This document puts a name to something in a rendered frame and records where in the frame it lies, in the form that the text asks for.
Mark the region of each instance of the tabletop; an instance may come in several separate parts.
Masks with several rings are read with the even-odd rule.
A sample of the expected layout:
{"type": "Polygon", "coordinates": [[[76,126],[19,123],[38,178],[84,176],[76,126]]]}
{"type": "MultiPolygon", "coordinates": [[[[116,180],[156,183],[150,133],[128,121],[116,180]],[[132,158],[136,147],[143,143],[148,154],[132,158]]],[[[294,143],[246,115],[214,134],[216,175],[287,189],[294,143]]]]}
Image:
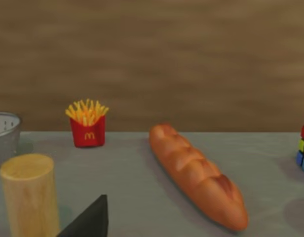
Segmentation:
{"type": "MultiPolygon", "coordinates": [[[[182,133],[241,189],[247,230],[209,221],[156,162],[147,133],[107,133],[100,148],[78,149],[69,132],[23,132],[19,154],[55,160],[61,226],[108,195],[109,237],[304,237],[304,173],[297,133],[182,133]]],[[[0,237],[9,237],[0,182],[0,237]]]]}

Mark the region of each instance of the french fries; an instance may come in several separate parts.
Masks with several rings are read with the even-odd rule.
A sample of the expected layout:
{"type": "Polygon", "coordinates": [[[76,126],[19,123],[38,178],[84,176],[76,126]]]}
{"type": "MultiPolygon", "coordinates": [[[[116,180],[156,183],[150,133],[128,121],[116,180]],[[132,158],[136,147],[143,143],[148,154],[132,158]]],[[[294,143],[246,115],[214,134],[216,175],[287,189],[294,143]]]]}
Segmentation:
{"type": "Polygon", "coordinates": [[[108,107],[101,105],[99,101],[94,102],[90,99],[73,102],[73,105],[69,105],[65,114],[83,126],[94,125],[109,110],[108,107]]]}

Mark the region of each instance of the red fry box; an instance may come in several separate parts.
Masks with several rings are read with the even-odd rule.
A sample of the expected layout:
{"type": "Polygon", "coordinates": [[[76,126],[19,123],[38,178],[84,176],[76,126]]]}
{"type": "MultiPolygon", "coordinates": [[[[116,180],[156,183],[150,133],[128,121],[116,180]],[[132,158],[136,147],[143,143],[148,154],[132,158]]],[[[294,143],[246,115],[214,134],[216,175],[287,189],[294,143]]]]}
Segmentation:
{"type": "Polygon", "coordinates": [[[76,147],[98,147],[105,143],[105,116],[102,116],[94,125],[83,126],[70,119],[71,130],[76,147]]]}

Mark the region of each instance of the yellow cube tile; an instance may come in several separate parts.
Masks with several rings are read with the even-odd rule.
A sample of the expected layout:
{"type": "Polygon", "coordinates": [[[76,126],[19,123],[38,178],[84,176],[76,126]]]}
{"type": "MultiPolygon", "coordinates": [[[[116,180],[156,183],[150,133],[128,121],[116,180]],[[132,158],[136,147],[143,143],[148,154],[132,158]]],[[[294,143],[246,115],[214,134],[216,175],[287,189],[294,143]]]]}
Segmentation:
{"type": "Polygon", "coordinates": [[[299,142],[299,151],[304,152],[304,140],[300,140],[299,142]]]}

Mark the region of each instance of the metal colander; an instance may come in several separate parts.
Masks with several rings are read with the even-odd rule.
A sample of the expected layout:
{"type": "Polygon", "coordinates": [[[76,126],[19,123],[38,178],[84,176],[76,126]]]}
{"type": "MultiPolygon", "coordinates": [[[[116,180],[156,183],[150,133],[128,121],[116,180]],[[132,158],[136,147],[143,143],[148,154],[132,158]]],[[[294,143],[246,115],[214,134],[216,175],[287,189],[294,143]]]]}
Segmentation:
{"type": "Polygon", "coordinates": [[[21,123],[17,115],[0,112],[0,165],[16,155],[21,123]]]}

